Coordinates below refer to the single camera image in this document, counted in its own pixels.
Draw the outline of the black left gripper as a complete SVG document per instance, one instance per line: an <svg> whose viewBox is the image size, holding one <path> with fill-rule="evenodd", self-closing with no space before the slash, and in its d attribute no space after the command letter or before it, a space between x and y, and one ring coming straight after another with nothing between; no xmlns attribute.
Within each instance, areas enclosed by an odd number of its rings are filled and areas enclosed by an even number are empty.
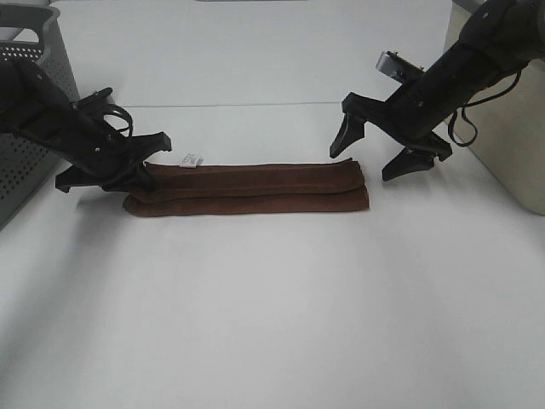
<svg viewBox="0 0 545 409"><path fill-rule="evenodd" d="M70 101L58 87L19 87L12 92L12 133L48 149L71 166L55 188L97 186L106 192L147 187L144 161L172 150L163 132L134 135L131 115L111 101L106 87Z"/></svg>

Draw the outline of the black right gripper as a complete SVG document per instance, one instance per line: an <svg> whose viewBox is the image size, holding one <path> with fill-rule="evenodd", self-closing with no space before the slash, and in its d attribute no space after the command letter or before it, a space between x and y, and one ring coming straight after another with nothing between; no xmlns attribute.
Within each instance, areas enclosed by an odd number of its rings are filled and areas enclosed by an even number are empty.
<svg viewBox="0 0 545 409"><path fill-rule="evenodd" d="M436 158L445 161L452 154L450 144L431 131L499 72L499 64L485 53L456 42L419 79L401 84L385 102L349 93L341 102L344 117L330 157L363 139L364 125L371 122L405 145L382 169L383 181L431 170Z"/></svg>

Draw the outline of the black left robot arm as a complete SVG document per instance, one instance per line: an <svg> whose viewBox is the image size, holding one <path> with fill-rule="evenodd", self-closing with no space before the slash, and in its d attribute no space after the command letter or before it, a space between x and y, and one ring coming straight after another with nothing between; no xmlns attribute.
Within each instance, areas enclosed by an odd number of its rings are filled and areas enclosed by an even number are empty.
<svg viewBox="0 0 545 409"><path fill-rule="evenodd" d="M164 132L135 135L131 115L113 103L107 87L71 101L35 62L1 64L1 130L31 141L70 163L55 178L64 193L97 186L106 192L132 187L152 191L154 177L146 160L168 152Z"/></svg>

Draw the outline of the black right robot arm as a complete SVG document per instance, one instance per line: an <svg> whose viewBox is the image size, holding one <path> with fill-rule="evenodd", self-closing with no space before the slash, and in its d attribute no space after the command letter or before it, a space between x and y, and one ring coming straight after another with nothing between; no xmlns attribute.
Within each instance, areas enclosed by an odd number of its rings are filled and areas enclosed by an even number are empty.
<svg viewBox="0 0 545 409"><path fill-rule="evenodd" d="M457 119L468 120L473 97L506 77L519 80L533 60L544 56L542 1L486 1L469 17L458 39L428 69L409 63L393 51L381 53L376 68L398 81L399 88L379 101L353 92L341 103L344 118L330 145L336 158L364 138L372 123L403 145L382 170L383 181L430 170L451 154L451 144L434 129Z"/></svg>

